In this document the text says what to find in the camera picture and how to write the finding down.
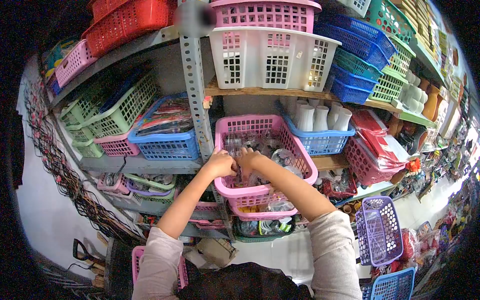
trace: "person's left hand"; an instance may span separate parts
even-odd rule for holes
[[[235,176],[237,174],[235,172],[237,163],[228,155],[226,150],[215,148],[210,159],[202,167],[202,170],[206,171],[214,179],[217,177]]]

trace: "long sleeve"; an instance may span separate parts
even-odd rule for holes
[[[152,227],[142,259],[132,300],[176,300],[173,290],[178,281],[178,264],[183,242]]]
[[[348,215],[334,211],[309,224],[313,253],[312,290],[316,299],[361,300],[355,268],[355,236]]]

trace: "tiled floor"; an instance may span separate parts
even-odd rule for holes
[[[420,203],[415,195],[409,195],[395,201],[395,209],[403,228],[418,228],[428,220],[432,227],[437,219],[446,212],[448,196],[460,190],[461,181],[449,183],[444,177],[422,198]],[[354,244],[357,257],[358,243]],[[294,233],[273,242],[242,243],[234,247],[239,250],[233,264],[254,262],[260,265],[281,269],[285,275],[292,276],[295,283],[309,285],[313,276],[313,258],[310,235],[307,231]],[[357,265],[360,278],[370,277],[370,267]]]

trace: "white ceramic vase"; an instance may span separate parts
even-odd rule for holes
[[[330,113],[327,116],[327,125],[328,129],[332,130],[335,125],[336,120],[338,119],[338,110],[343,108],[343,106],[338,102],[332,102],[332,107],[330,108]]]
[[[313,131],[313,106],[303,104],[299,108],[297,128],[301,131]]]
[[[335,125],[333,126],[333,130],[338,131],[347,131],[348,130],[348,121],[350,121],[350,117],[352,116],[352,112],[346,108],[339,108],[338,109],[338,118],[336,119]]]
[[[328,114],[328,107],[318,105],[315,108],[315,122],[313,123],[313,131],[328,130],[327,114]]]

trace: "purple plastic basket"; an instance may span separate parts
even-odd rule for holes
[[[128,180],[127,182],[127,188],[132,191],[132,192],[136,192],[136,193],[139,193],[141,195],[144,195],[144,196],[167,196],[168,194],[170,194],[172,192],[172,190],[170,191],[166,191],[166,192],[144,192],[144,191],[139,191],[139,190],[136,190],[133,185],[132,185],[132,180]]]
[[[356,220],[362,265],[377,267],[402,255],[401,227],[390,197],[364,198]]]

